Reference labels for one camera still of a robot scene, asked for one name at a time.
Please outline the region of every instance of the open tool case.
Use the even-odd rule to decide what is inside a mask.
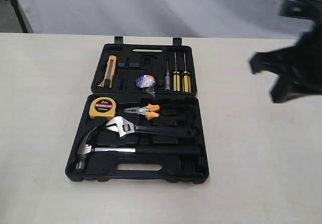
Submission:
[[[114,44],[104,45],[91,90],[80,119],[78,130],[65,169],[73,181],[109,179],[165,179],[168,182],[193,182],[200,184],[208,178],[208,162],[202,130],[192,49],[181,45],[181,38],[174,38],[173,45],[132,45],[123,44],[123,37],[115,37]],[[184,54],[186,68],[191,77],[191,92],[173,91],[174,53],[177,55],[177,70],[183,72]],[[111,88],[99,87],[110,55],[117,57]],[[167,59],[171,79],[171,90],[165,90]],[[135,84],[142,75],[155,78],[155,99]],[[190,128],[193,135],[181,138],[167,135],[134,133],[120,138],[119,133],[104,129],[107,119],[89,116],[91,103],[99,97],[109,97],[116,102],[115,116],[140,126]],[[159,117],[147,120],[144,115],[124,112],[125,108],[159,105]],[[143,149],[144,153],[91,152],[85,160],[84,170],[79,172],[77,150],[84,136],[94,127],[89,144],[92,147],[117,147]],[[158,152],[162,147],[166,152]],[[120,164],[158,164],[159,170],[120,170]]]

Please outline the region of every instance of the yellow tape measure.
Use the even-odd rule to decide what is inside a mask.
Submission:
[[[105,117],[111,120],[115,117],[116,103],[109,97],[98,97],[92,101],[89,115],[92,119],[95,117]]]

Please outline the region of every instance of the white table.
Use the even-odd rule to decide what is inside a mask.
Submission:
[[[254,51],[289,40],[184,38],[209,179],[72,182],[70,148],[109,36],[0,34],[0,223],[321,223],[322,97],[272,104]],[[126,37],[125,43],[171,44]]]

